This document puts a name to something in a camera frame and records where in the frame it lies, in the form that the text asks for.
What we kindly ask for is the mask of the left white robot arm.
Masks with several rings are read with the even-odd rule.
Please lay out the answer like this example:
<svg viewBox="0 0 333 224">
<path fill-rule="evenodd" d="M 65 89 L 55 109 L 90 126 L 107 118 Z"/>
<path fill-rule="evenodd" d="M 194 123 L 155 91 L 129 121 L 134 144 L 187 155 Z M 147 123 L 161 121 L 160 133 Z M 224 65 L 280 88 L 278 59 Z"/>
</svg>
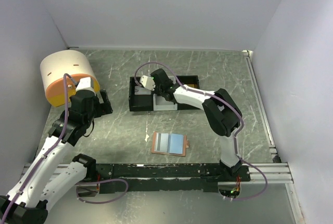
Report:
<svg viewBox="0 0 333 224">
<path fill-rule="evenodd" d="M 113 112 L 107 92 L 100 91 L 103 102 L 91 90 L 78 90 L 69 98 L 44 145 L 19 182 L 1 196 L 1 223 L 44 223 L 52 207 L 78 182 L 97 180 L 96 160 L 78 154 L 54 179 L 51 178 L 64 156 L 85 136 L 94 119 Z"/>
</svg>

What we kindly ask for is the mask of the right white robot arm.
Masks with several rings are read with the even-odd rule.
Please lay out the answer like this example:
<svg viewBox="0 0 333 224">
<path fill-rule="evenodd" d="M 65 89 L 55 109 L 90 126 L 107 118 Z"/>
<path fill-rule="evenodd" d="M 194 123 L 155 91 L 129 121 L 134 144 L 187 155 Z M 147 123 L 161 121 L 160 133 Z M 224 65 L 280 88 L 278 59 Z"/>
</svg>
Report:
<svg viewBox="0 0 333 224">
<path fill-rule="evenodd" d="M 173 82 L 164 69 L 151 73 L 149 88 L 166 101 L 187 104 L 204 111 L 211 129 L 219 136 L 221 145 L 221 176 L 234 180 L 242 166 L 238 152 L 237 135 L 244 127 L 242 113 L 225 89 L 207 91 L 182 84 L 178 78 Z"/>
</svg>

